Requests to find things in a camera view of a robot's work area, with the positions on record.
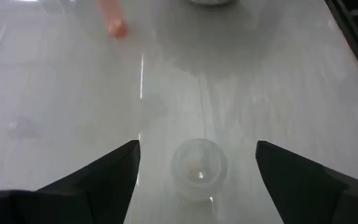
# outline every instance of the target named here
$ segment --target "white marble surface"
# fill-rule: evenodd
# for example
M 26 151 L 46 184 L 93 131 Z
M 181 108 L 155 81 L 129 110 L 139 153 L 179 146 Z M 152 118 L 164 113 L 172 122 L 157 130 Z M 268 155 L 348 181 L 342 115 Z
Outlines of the white marble surface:
M 138 138 L 126 223 L 282 223 L 259 139 L 358 178 L 358 64 L 323 0 L 122 4 L 116 41 L 94 0 L 0 0 L 0 189 L 35 190 Z M 212 202 L 170 177 L 191 138 L 228 160 Z

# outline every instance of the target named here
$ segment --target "table surface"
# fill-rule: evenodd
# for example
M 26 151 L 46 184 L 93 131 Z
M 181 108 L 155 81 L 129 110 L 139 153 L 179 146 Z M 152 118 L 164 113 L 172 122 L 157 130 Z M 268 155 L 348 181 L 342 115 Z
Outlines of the table surface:
M 117 41 L 95 1 L 0 0 L 0 189 L 38 189 L 130 139 L 142 160 L 126 223 L 282 223 L 260 139 L 358 178 L 358 63 L 323 0 L 122 4 Z M 170 176 L 193 138 L 227 157 L 211 201 Z

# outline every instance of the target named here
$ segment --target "orange marker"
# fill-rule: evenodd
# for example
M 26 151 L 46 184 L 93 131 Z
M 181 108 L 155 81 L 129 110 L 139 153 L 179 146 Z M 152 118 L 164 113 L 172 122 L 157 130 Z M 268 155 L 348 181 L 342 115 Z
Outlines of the orange marker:
M 109 35 L 120 38 L 128 33 L 119 0 L 97 0 Z

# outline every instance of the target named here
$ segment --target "marble countertop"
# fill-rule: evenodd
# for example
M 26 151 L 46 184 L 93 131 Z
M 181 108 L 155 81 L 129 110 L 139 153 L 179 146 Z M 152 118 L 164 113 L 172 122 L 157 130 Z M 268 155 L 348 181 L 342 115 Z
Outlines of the marble countertop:
M 282 223 L 261 139 L 358 178 L 358 63 L 323 0 L 122 4 L 129 35 L 114 40 L 95 1 L 0 0 L 0 189 L 41 188 L 130 139 L 126 223 Z M 193 138 L 228 161 L 207 202 L 170 176 Z

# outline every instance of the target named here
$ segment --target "orange object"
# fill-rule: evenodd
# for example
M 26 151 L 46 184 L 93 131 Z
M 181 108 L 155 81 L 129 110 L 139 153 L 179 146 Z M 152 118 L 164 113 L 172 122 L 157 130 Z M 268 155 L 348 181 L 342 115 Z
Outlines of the orange object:
M 120 38 L 128 33 L 119 0 L 97 0 L 109 35 Z

